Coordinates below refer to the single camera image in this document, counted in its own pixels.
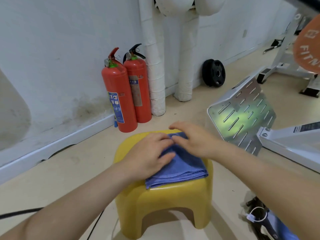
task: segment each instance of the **power cord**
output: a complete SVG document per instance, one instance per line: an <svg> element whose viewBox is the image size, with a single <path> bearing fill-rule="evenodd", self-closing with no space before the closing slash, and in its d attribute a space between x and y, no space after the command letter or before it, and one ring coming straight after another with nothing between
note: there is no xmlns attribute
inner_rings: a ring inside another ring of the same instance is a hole
<svg viewBox="0 0 320 240"><path fill-rule="evenodd" d="M2 214L0 215L0 220L5 219L5 218L9 218L9 217L13 217L13 216L19 216L19 215L24 215L24 214L28 214L28 213L33 213L33 212L38 212L39 210L43 209L43 207L41 208L34 208L34 209L28 209L28 210L20 210L20 211L15 211L15 212L10 212L10 213L6 213L6 214ZM96 227L98 221L100 220L102 214L103 214L104 210L100 213L96 223L94 224L87 240L89 240L89 238L91 237L91 234L94 231L94 228Z"/></svg>

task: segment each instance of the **folded towel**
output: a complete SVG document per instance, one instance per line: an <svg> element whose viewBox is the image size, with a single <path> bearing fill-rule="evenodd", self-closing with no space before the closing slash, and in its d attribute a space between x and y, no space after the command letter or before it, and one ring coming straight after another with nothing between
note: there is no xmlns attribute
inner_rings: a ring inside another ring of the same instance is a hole
<svg viewBox="0 0 320 240"><path fill-rule="evenodd" d="M172 136L181 136L185 139L188 138L183 132L169 134L170 138ZM146 179L147 189L170 183L202 179L208 176L208 171L201 158L191 155L177 144L165 149L160 156L169 152L175 152L175 157L159 172Z"/></svg>

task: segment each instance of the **fire extinguisher label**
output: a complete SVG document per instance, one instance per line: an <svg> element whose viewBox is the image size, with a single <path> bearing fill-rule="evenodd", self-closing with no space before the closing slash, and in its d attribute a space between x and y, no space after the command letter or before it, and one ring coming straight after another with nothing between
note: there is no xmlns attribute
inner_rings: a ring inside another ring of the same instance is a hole
<svg viewBox="0 0 320 240"><path fill-rule="evenodd" d="M118 93L108 92L108 94L109 94L109 99L112 104L114 115L115 115L117 122L124 123L125 120L123 119Z"/></svg>
<svg viewBox="0 0 320 240"><path fill-rule="evenodd" d="M129 81L134 106L142 106L138 76L129 76Z"/></svg>

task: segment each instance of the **forearm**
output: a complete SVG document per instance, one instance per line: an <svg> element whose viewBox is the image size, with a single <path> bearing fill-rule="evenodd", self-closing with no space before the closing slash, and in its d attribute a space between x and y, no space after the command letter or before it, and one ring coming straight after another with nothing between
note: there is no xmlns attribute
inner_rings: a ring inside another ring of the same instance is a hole
<svg viewBox="0 0 320 240"><path fill-rule="evenodd" d="M319 239L320 185L229 144L213 159L246 184L301 240Z"/></svg>
<svg viewBox="0 0 320 240"><path fill-rule="evenodd" d="M120 163L46 206L0 240L79 239L93 220L132 179Z"/></svg>

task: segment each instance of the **wall outlet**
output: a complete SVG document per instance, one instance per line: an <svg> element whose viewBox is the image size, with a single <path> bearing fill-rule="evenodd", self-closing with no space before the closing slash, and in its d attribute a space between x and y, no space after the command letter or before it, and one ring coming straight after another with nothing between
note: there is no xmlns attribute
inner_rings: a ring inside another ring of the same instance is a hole
<svg viewBox="0 0 320 240"><path fill-rule="evenodd" d="M245 37L247 36L247 32L248 32L247 29L245 29L245 30L243 31L243 36L242 36L242 38L245 38Z"/></svg>

